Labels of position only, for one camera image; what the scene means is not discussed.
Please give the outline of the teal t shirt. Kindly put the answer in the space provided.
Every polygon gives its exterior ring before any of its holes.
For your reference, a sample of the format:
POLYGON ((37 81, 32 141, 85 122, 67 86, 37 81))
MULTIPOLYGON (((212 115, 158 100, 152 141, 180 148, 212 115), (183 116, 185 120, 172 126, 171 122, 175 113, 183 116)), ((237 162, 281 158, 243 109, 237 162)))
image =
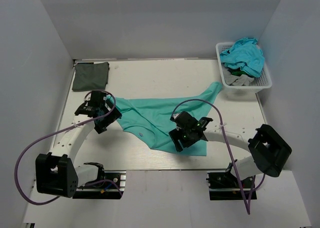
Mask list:
POLYGON ((220 82, 213 82, 201 94, 187 98, 124 99, 116 98, 116 108, 122 118, 118 120, 124 132, 136 136, 150 149, 188 156, 206 156, 207 144, 198 141, 182 152, 177 152, 169 132, 176 126, 170 121, 172 111, 185 100, 202 99, 214 103, 222 90, 220 82))

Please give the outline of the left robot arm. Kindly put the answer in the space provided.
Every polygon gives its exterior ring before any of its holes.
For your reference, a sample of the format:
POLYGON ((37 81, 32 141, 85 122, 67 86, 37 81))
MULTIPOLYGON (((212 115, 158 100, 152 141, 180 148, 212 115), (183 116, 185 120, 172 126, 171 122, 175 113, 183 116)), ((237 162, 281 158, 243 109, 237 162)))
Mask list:
POLYGON ((79 187, 87 184, 103 186, 106 181, 103 165, 85 162, 75 166, 75 157, 93 130, 101 134, 121 116, 110 100, 82 103, 74 113, 71 130, 64 132, 62 139, 47 154, 39 154, 36 158, 37 191, 70 198, 79 187))

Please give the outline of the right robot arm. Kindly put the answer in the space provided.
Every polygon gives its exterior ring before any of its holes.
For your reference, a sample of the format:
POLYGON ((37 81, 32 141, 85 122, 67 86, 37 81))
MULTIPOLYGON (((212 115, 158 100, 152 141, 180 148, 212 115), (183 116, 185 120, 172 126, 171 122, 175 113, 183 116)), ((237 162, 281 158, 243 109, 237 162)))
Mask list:
POLYGON ((206 128, 198 125, 189 130, 176 127, 169 136, 178 152, 201 140, 225 143, 249 152, 250 156, 235 161, 231 168, 226 169, 225 179, 231 187, 238 187, 244 179, 258 174, 279 177, 292 153, 290 146, 266 124, 254 130, 213 122, 206 128))

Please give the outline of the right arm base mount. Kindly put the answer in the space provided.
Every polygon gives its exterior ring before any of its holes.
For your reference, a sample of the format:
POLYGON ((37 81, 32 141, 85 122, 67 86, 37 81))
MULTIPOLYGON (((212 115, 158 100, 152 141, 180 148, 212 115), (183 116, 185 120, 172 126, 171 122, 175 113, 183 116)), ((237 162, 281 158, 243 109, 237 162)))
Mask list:
MULTIPOLYGON (((242 194, 237 179, 225 172, 208 172, 206 181, 209 188, 210 200, 242 200, 242 194)), ((241 181, 246 199, 257 199, 256 191, 250 196, 251 188, 255 188, 253 177, 241 181)))

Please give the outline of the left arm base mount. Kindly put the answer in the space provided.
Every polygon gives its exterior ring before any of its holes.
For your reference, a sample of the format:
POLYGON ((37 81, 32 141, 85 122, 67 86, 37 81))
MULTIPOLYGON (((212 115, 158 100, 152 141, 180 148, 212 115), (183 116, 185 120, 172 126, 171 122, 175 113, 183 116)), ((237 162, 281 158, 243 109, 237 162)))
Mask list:
POLYGON ((124 193, 126 185, 126 171, 106 171, 104 175, 108 181, 95 185, 79 187, 73 199, 99 199, 99 200, 119 200, 124 193))

